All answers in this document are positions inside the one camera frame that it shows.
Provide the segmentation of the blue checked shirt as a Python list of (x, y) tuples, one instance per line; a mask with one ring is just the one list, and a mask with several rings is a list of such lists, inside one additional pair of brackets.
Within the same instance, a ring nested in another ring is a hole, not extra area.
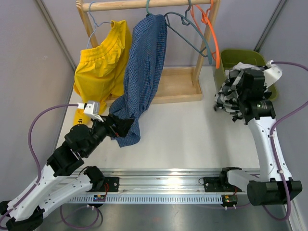
[(133, 119), (128, 134), (117, 138), (119, 147), (131, 146), (141, 139), (139, 118), (148, 110), (164, 67), (167, 24), (161, 14), (150, 14), (133, 28), (132, 44), (124, 76), (124, 95), (116, 99), (109, 112), (121, 119)]

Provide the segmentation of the black white checked shirt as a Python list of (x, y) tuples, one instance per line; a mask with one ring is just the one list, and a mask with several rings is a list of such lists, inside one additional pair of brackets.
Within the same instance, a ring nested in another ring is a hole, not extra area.
[(215, 94), (214, 110), (223, 110), (232, 116), (232, 121), (243, 119), (243, 114), (240, 112), (238, 97), (242, 93), (242, 81), (244, 79), (244, 70), (252, 69), (264, 71), (267, 67), (256, 66), (251, 64), (244, 64), (239, 62), (226, 75), (226, 79), (220, 87), (219, 91)]

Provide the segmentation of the grey blue hanger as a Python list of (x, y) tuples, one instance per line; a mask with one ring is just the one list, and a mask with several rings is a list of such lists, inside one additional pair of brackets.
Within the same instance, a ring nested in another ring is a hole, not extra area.
[[(211, 49), (208, 45), (208, 42), (206, 41), (204, 35), (202, 32), (198, 29), (197, 25), (188, 18), (188, 12), (193, 8), (192, 2), (188, 1), (188, 7), (185, 10), (184, 14), (178, 13), (178, 12), (167, 12), (164, 14), (167, 27), (171, 29), (174, 33), (176, 33), (183, 41), (185, 41), (191, 48), (193, 48), (201, 57), (207, 58), (209, 64), (213, 63), (213, 58), (211, 55)], [(198, 38), (201, 39), (201, 41), (204, 43), (203, 48), (196, 47), (191, 40), (187, 37), (187, 32), (180, 32), (178, 29), (176, 29), (174, 26), (172, 26), (170, 17), (178, 17), (180, 19), (181, 24), (188, 29), (189, 32), (193, 32), (197, 35)]]

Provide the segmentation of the teal hanger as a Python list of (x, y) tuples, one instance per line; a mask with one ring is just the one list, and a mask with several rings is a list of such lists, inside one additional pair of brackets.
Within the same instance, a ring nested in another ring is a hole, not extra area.
[(150, 12), (149, 8), (150, 8), (150, 0), (147, 0), (147, 2), (146, 2), (146, 12), (147, 12), (147, 15), (146, 16), (152, 15), (152, 13)]

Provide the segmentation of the orange hanger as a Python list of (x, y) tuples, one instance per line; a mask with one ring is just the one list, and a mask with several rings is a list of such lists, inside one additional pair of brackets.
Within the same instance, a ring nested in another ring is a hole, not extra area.
[(210, 37), (212, 37), (213, 39), (215, 49), (210, 52), (210, 57), (213, 58), (213, 60), (215, 61), (216, 69), (220, 68), (220, 61), (221, 61), (218, 40), (214, 30), (214, 25), (218, 14), (219, 6), (220, 6), (219, 0), (211, 0), (209, 3), (209, 7), (207, 8), (206, 11), (199, 4), (192, 5), (192, 8), (190, 9), (191, 17), (199, 31), (201, 31), (201, 28), (198, 24), (198, 20), (196, 20), (194, 15), (194, 7), (196, 7), (201, 12), (202, 14), (201, 22), (205, 25), (205, 31), (204, 31), (205, 39), (207, 41), (209, 41)]

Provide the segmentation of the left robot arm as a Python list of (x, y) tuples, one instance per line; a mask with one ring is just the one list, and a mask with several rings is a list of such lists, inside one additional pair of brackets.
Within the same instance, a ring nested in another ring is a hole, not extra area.
[(120, 119), (109, 114), (98, 116), (90, 128), (81, 124), (73, 126), (65, 135), (63, 144), (49, 157), (33, 185), (14, 200), (1, 202), (1, 215), (9, 217), (5, 229), (33, 231), (54, 209), (74, 196), (91, 190), (100, 191), (104, 186), (105, 176), (96, 166), (88, 167), (66, 186), (54, 192), (52, 188), (81, 167), (84, 164), (83, 159), (89, 157), (106, 137), (125, 137), (133, 122), (133, 119)]

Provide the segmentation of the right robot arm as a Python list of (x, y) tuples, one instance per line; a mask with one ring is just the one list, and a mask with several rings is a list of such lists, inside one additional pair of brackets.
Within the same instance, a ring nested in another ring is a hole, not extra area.
[(239, 111), (253, 135), (260, 175), (254, 177), (241, 168), (226, 167), (218, 179), (219, 187), (229, 191), (234, 186), (247, 193), (253, 206), (289, 205), (300, 192), (302, 184), (293, 180), (280, 148), (274, 128), (276, 114), (272, 102), (265, 97), (265, 76), (263, 71), (254, 69), (231, 70), (222, 90), (233, 96)]

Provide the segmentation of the yellow garment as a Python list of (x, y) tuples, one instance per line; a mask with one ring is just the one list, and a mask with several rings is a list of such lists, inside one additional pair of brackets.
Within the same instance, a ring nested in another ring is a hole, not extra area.
[(127, 22), (112, 21), (107, 37), (99, 46), (80, 52), (74, 91), (83, 103), (99, 102), (99, 114), (106, 110), (106, 100), (110, 95), (118, 98), (124, 94), (124, 76), (131, 43)]

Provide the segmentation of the wooden clothes rack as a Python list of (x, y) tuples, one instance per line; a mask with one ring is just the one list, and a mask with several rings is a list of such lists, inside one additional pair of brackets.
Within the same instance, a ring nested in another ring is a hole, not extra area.
[[(146, 8), (146, 2), (146, 0), (97, 2), (91, 6), (91, 12)], [(210, 0), (191, 0), (191, 2), (192, 5), (209, 4)], [(183, 5), (188, 5), (188, 0), (150, 1), (150, 8)], [(89, 3), (77, 0), (76, 7), (87, 35), (89, 36), (92, 32), (91, 22), (87, 15)], [(199, 76), (203, 61), (204, 58), (199, 55), (196, 67), (165, 68), (162, 72), (158, 91), (153, 99), (153, 103), (180, 103), (202, 100), (203, 93), (199, 84)]]

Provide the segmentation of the green plastic basket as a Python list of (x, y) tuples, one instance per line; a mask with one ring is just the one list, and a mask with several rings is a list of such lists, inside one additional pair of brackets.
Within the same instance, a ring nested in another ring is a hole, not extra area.
[[(220, 54), (220, 68), (215, 71), (215, 83), (219, 89), (227, 79), (226, 70), (231, 70), (238, 63), (251, 64), (254, 66), (265, 66), (266, 62), (261, 54), (256, 51), (226, 49)], [(274, 101), (278, 97), (278, 91), (275, 85), (266, 86), (265, 76), (260, 70), (245, 70), (243, 73), (243, 81), (240, 82), (240, 90), (236, 103), (253, 100)]]

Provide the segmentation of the aluminium mounting rail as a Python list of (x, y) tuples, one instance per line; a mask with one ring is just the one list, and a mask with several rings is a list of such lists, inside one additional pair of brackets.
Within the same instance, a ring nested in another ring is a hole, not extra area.
[(33, 185), (48, 192), (66, 179), (71, 179), (75, 187), (80, 187), (85, 182), (82, 192), (188, 193), (204, 190), (206, 193), (240, 193), (245, 192), (248, 186), (256, 186), (261, 191), (277, 189), (284, 192), (281, 173), (276, 177), (263, 179), (236, 167), (211, 172), (175, 169), (124, 171), (87, 166), (70, 175), (57, 177), (52, 168), (44, 167)]

